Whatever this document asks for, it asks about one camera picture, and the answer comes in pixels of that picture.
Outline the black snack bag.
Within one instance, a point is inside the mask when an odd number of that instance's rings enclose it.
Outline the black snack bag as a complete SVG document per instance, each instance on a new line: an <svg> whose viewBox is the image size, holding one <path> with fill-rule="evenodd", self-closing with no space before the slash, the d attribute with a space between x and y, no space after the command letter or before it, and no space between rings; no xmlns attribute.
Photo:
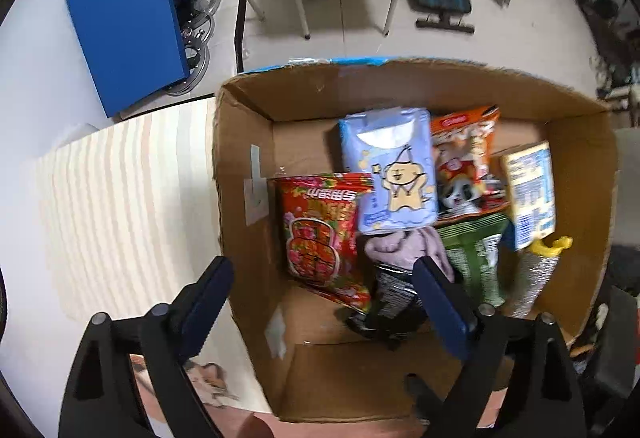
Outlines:
<svg viewBox="0 0 640 438"><path fill-rule="evenodd" d="M358 335L397 349L418 333L427 314L412 283L408 270L386 264L374 266L374 295L367 314L352 313L345 319L346 328Z"/></svg>

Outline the green snack bag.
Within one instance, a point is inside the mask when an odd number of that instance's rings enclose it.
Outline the green snack bag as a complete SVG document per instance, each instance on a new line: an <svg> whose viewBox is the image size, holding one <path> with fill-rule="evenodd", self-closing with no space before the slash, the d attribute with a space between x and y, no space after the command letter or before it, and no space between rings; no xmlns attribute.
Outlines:
<svg viewBox="0 0 640 438"><path fill-rule="evenodd" d="M504 303L498 280L499 243L506 215L495 213L437 229L451 266L474 302L495 308Z"/></svg>

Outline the purple cloth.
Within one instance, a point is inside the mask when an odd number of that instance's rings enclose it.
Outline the purple cloth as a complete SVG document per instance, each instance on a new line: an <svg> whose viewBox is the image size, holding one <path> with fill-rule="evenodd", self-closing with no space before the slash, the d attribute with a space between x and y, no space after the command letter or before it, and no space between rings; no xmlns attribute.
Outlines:
<svg viewBox="0 0 640 438"><path fill-rule="evenodd" d="M454 269L449 264L442 239L431 226L370 238L364 245L364 253L372 262L406 271L411 271L419 258L429 257L442 274L454 282Z"/></svg>

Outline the yellow silver scrubber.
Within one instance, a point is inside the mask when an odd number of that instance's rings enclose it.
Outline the yellow silver scrubber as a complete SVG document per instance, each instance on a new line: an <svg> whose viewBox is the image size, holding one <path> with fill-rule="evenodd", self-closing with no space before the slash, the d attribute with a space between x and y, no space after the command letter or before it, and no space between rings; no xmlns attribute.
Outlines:
<svg viewBox="0 0 640 438"><path fill-rule="evenodd" d="M561 254L572 247L571 237L561 237L550 245L543 239L533 242L520 254L512 289L506 304L506 314L513 318L525 318L536 299L550 280Z"/></svg>

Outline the orange snack bag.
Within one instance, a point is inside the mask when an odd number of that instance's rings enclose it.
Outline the orange snack bag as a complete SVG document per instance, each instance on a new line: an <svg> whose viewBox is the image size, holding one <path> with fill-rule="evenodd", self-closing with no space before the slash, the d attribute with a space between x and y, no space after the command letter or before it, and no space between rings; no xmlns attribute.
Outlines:
<svg viewBox="0 0 640 438"><path fill-rule="evenodd" d="M431 120L440 225L502 211L506 187L490 170L500 110L485 106Z"/></svg>

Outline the red snack bag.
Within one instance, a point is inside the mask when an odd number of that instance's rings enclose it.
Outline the red snack bag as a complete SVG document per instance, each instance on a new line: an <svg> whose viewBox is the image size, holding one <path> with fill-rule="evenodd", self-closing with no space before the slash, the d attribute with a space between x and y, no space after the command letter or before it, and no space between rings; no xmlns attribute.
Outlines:
<svg viewBox="0 0 640 438"><path fill-rule="evenodd" d="M288 272L303 286L358 313L371 294L357 251L360 200L373 191L367 173L281 176L274 180Z"/></svg>

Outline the blue white tissue box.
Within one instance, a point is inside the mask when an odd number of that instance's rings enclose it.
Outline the blue white tissue box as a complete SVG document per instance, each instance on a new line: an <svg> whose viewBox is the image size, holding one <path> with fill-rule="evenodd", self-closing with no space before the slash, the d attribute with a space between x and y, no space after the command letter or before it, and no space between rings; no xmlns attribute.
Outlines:
<svg viewBox="0 0 640 438"><path fill-rule="evenodd" d="M506 185L506 246L524 250L555 231L555 195L548 141L502 151L497 162Z"/></svg>

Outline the blue tissue pack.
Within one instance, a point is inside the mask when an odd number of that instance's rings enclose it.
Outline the blue tissue pack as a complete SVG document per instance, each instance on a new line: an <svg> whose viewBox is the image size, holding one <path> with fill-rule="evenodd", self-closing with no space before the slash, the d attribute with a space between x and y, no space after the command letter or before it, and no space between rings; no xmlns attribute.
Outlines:
<svg viewBox="0 0 640 438"><path fill-rule="evenodd" d="M349 114L338 122L344 170L370 176L359 202L358 230L367 236L431 226L437 184L431 114L390 108Z"/></svg>

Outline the cardboard box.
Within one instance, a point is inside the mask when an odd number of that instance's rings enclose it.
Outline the cardboard box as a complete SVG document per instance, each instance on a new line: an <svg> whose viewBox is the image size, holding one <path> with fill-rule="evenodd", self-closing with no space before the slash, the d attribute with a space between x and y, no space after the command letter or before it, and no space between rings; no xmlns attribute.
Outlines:
<svg viewBox="0 0 640 438"><path fill-rule="evenodd" d="M446 395L480 319L435 278L585 328L617 174L597 100L460 62L294 65L221 86L213 151L232 314L283 421L402 418L409 373Z"/></svg>

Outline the blue board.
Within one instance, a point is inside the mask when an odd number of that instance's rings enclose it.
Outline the blue board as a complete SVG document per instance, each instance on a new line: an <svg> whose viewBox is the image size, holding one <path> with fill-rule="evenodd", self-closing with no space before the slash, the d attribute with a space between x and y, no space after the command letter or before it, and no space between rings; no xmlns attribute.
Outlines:
<svg viewBox="0 0 640 438"><path fill-rule="evenodd" d="M174 0L66 0L107 117L189 76Z"/></svg>

